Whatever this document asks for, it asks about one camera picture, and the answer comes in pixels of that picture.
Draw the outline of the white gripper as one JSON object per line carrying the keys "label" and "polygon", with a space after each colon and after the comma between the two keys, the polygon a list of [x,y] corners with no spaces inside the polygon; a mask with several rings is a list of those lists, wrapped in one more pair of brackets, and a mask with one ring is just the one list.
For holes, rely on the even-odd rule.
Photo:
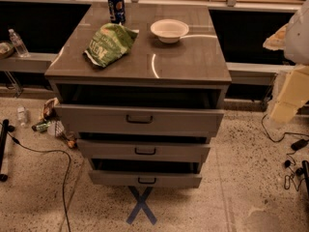
{"label": "white gripper", "polygon": [[309,101],[309,0],[283,25],[266,38],[263,48],[284,50],[287,59],[296,65],[285,75],[283,86],[275,99],[269,118],[277,124],[289,123],[298,110]]}

